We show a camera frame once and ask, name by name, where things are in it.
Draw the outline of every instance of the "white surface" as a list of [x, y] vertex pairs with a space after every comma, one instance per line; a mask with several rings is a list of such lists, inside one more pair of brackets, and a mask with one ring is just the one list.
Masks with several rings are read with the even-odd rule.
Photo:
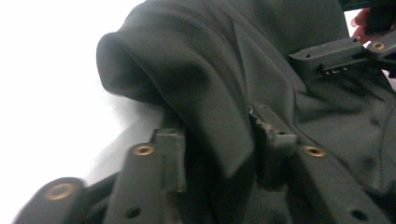
[[148, 141], [160, 109], [105, 92], [95, 64], [99, 38], [140, 2], [0, 3], [0, 223], [51, 180], [92, 184], [120, 169], [129, 146]]

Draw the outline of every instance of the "garment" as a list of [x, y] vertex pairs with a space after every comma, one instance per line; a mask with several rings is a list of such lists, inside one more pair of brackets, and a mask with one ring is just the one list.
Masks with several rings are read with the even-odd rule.
[[380, 71], [302, 80], [289, 64], [291, 53], [346, 37], [336, 0], [148, 0], [101, 39], [97, 64], [108, 91], [186, 124], [186, 223], [242, 223], [246, 211], [246, 223], [283, 223], [283, 195], [253, 187], [252, 103], [365, 185], [396, 179], [396, 95]]

